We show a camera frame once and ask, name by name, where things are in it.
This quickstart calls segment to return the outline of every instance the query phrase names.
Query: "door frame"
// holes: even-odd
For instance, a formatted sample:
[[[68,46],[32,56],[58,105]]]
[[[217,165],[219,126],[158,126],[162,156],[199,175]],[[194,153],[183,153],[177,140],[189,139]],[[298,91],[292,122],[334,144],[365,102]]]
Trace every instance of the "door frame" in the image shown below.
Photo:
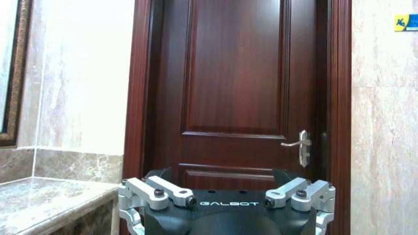
[[[153,70],[153,47],[159,34],[158,9],[163,0],[135,0],[131,69],[126,119],[123,178],[142,177],[147,119],[147,87]],[[322,164],[326,180],[337,187],[332,234],[350,234],[352,203],[352,0],[328,0],[326,139]]]

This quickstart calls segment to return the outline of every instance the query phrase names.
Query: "galbot logo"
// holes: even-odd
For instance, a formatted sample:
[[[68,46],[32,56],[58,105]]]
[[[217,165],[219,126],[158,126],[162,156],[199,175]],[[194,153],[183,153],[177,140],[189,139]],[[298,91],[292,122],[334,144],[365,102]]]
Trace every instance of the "galbot logo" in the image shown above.
[[[230,203],[223,203],[223,202],[201,202],[201,206],[233,206],[233,207],[250,207],[250,206],[257,206],[259,202],[230,202]]]

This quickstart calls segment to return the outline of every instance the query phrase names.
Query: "silver door handle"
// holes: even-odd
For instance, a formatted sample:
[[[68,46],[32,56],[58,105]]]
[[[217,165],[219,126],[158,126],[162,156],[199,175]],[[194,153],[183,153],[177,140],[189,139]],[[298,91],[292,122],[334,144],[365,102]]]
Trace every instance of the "silver door handle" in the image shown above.
[[[309,132],[306,130],[300,132],[300,141],[294,143],[281,143],[284,147],[293,147],[300,145],[300,164],[306,167],[310,161],[310,146],[313,141],[309,139]]]
[[[302,141],[298,141],[298,142],[294,142],[294,143],[281,143],[281,145],[285,146],[285,147],[293,147],[293,146],[297,146],[300,144],[305,144],[308,146],[312,146],[313,141],[312,140],[302,140]]]

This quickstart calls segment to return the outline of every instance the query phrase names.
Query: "bolt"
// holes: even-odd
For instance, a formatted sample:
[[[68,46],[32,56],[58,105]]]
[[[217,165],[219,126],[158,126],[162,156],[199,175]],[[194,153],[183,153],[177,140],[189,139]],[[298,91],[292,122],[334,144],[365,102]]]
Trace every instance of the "bolt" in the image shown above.
[[[165,189],[157,188],[157,189],[154,190],[154,195],[155,195],[157,197],[165,196]]]
[[[194,196],[190,196],[186,200],[186,207],[187,208],[194,208],[198,204],[198,199]]]
[[[300,198],[306,198],[306,191],[305,191],[305,190],[298,190],[298,191],[297,191],[297,196],[298,196]]]
[[[274,201],[270,198],[266,198],[265,205],[266,205],[267,208],[273,208]]]

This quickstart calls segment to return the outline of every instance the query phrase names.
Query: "mirror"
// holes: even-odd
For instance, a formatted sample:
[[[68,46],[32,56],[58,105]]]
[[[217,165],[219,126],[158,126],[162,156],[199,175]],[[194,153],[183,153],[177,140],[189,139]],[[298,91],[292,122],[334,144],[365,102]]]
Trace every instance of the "mirror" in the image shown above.
[[[4,127],[7,88],[11,73],[18,0],[0,1],[0,130]]]
[[[0,1],[0,146],[16,144],[31,0]]]

